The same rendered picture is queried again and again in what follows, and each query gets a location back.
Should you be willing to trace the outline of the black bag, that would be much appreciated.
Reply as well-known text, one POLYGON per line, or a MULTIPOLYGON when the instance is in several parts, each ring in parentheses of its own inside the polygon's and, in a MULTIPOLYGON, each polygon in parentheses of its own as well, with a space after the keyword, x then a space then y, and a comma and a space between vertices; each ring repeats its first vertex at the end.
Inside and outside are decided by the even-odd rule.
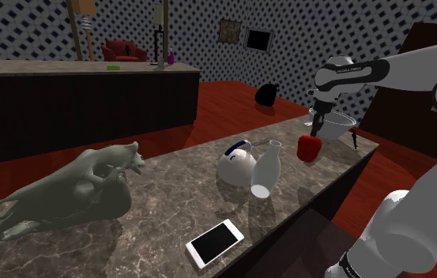
POLYGON ((257 104, 272 107, 277 96, 279 84, 265 84, 255 94, 254 100, 257 104))

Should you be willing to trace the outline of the wooden floor lamp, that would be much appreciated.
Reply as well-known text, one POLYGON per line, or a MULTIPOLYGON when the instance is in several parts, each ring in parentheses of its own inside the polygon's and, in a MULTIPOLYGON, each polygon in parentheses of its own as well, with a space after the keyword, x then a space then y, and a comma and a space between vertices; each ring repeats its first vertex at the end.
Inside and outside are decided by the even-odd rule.
POLYGON ((75 13, 82 15, 81 27, 85 30, 86 39, 89 48, 89 59, 94 62, 94 54, 92 49, 92 41, 90 30, 92 29, 91 21, 88 15, 96 15, 96 1, 95 0, 66 0, 67 12, 70 20, 70 27, 73 34, 73 42, 76 49, 77 60, 82 60, 81 45, 77 34, 77 26, 75 22, 75 13))

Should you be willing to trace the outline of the dark brown cabinet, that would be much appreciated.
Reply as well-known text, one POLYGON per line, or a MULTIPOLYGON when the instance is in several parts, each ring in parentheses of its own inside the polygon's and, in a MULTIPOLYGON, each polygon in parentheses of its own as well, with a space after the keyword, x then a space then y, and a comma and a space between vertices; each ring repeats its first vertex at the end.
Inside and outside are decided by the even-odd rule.
MULTIPOLYGON (((437 45, 437 24, 415 23, 399 53, 437 45)), ((437 112, 430 92, 378 88, 360 128, 437 159, 437 112)))

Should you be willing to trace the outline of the dark counter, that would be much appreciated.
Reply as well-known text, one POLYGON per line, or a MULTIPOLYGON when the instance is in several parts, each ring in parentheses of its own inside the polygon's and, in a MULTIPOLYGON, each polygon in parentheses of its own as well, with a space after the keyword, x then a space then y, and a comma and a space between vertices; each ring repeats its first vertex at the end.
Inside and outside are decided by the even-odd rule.
POLYGON ((182 62, 0 60, 0 161, 190 125, 199 79, 182 62))

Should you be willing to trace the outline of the red bell pepper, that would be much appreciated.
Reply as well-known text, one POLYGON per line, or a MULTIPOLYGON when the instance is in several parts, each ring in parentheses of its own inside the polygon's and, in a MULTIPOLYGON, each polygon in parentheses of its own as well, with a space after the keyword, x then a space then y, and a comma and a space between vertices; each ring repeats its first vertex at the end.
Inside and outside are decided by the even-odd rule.
POLYGON ((318 137, 303 135, 297 144, 297 157, 306 163, 315 161, 322 148, 322 140, 318 137))

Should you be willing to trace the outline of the black framed wall picture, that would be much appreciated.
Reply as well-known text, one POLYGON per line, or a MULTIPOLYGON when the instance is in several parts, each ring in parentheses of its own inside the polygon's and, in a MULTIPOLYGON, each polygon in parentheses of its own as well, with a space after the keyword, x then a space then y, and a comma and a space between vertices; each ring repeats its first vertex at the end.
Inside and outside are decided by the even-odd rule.
POLYGON ((273 31, 269 29, 249 28, 244 40, 244 48, 268 53, 273 40, 273 31))

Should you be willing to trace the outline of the clear glass bowl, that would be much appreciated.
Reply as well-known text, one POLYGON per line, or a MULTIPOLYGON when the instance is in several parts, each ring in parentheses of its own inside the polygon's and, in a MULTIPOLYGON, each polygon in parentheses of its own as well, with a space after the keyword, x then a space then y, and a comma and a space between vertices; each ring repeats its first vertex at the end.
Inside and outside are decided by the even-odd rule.
POLYGON ((325 141, 337 140, 355 125, 356 120, 351 116, 332 110, 325 115, 322 128, 316 133, 316 136, 325 141))

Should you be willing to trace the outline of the white smartphone with black screen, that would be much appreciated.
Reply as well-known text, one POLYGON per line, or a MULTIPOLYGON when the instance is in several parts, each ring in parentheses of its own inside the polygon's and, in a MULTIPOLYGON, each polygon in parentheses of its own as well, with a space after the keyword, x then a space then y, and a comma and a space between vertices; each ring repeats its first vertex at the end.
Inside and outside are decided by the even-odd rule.
POLYGON ((224 220, 189 241, 186 244, 186 249, 197 267, 203 269, 243 240, 244 235, 234 223, 230 220, 224 220))

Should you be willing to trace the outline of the brown wall picture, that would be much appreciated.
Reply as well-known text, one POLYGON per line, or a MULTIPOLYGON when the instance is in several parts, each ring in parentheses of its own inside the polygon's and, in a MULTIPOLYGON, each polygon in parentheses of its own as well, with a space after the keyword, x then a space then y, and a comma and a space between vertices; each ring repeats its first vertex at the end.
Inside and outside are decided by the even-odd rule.
POLYGON ((220 20, 218 41, 220 43, 238 43, 241 23, 226 19, 220 20))

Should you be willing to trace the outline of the green animal skull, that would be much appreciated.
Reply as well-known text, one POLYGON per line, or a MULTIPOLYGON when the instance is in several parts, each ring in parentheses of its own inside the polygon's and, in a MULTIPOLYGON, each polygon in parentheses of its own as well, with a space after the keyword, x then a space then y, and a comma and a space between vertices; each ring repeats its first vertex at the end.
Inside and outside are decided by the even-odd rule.
POLYGON ((0 216, 0 241, 126 214, 132 205, 126 170, 145 166, 138 143, 86 149, 75 160, 8 197, 0 216))

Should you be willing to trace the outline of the white ceramic vase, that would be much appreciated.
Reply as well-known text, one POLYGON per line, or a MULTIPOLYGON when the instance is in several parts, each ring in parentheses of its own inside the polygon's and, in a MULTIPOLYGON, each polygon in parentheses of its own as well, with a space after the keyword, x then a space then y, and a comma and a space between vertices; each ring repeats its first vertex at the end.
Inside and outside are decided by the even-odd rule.
POLYGON ((266 152, 254 165, 251 176, 251 192, 254 196, 267 198, 275 187, 281 172, 280 149, 281 143, 271 140, 266 152))

